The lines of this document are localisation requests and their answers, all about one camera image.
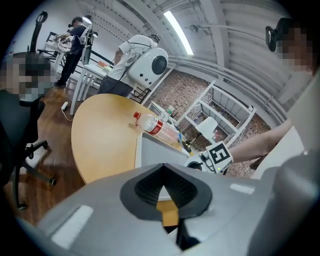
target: ceiling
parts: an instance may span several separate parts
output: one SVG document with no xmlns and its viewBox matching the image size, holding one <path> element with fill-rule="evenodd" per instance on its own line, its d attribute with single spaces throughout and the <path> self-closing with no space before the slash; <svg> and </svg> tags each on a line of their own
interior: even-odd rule
<svg viewBox="0 0 320 256">
<path fill-rule="evenodd" d="M 302 93 L 290 90 L 293 72 L 265 43 L 265 27 L 275 28 L 286 11 L 272 0 L 77 0 L 84 15 L 119 41 L 157 34 L 169 67 L 217 78 L 251 98 L 281 123 Z M 187 55 L 164 13 L 171 11 L 193 56 Z M 198 26 L 193 32 L 190 25 Z"/>
</svg>

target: round table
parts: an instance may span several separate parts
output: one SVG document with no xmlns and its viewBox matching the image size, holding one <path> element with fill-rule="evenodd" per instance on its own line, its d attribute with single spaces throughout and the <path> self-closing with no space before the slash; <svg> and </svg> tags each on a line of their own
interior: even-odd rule
<svg viewBox="0 0 320 256">
<path fill-rule="evenodd" d="M 135 125 L 136 111 L 155 115 L 114 94 L 94 95 L 80 105 L 72 122 L 71 146 L 85 183 L 135 168 L 137 138 L 143 131 Z M 172 201 L 161 201 L 157 209 L 162 211 L 164 226 L 178 224 L 178 209 Z"/>
</svg>

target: white wall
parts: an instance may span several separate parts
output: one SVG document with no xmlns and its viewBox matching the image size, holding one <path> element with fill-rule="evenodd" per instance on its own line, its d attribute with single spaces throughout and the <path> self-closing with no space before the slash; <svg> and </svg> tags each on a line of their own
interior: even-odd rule
<svg viewBox="0 0 320 256">
<path fill-rule="evenodd" d="M 92 50 L 112 61 L 122 41 L 96 24 L 93 24 L 93 29 L 98 32 L 98 37 L 93 40 Z"/>
<path fill-rule="evenodd" d="M 47 11 L 48 19 L 42 24 L 38 36 L 36 48 L 42 49 L 50 32 L 57 34 L 65 33 L 68 30 L 68 24 L 76 16 L 82 16 L 76 0 L 47 0 L 43 2 L 29 18 L 20 27 L 14 36 L 16 41 L 14 52 L 25 52 L 27 46 L 30 46 L 31 38 L 36 25 L 36 18 L 42 12 Z"/>
<path fill-rule="evenodd" d="M 71 23 L 74 17 L 82 17 L 87 14 L 81 12 L 76 0 L 45 1 L 33 11 L 14 36 L 13 40 L 15 40 L 16 43 L 13 51 L 15 53 L 25 52 L 27 50 L 27 46 L 30 46 L 36 25 L 36 18 L 42 11 L 47 11 L 48 19 L 42 24 L 36 49 L 44 48 L 44 44 L 50 32 L 57 34 L 65 33 L 68 30 L 68 24 Z M 93 28 L 98 32 L 99 36 L 94 38 L 92 50 L 112 61 L 118 45 L 122 42 L 95 24 L 93 25 Z"/>
</svg>

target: plastic bottle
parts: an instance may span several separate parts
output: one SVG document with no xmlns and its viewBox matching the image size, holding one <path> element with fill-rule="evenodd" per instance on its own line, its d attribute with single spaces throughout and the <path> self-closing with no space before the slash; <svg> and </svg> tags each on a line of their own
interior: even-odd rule
<svg viewBox="0 0 320 256">
<path fill-rule="evenodd" d="M 169 143 L 178 141 L 179 134 L 177 130 L 166 122 L 162 122 L 158 117 L 152 114 L 141 114 L 135 112 L 136 125 L 139 125 L 147 133 L 159 137 Z"/>
</svg>

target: backpack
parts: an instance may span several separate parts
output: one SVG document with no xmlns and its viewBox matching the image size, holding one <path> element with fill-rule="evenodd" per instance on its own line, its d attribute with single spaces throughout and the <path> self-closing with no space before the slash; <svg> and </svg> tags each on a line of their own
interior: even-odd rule
<svg viewBox="0 0 320 256">
<path fill-rule="evenodd" d="M 93 43 L 93 33 L 94 33 L 94 28 L 92 25 L 86 26 L 84 24 L 81 24 L 80 26 L 84 26 L 85 30 L 83 31 L 82 35 L 79 37 L 79 42 L 81 45 L 87 46 L 90 45 L 92 46 Z"/>
</svg>

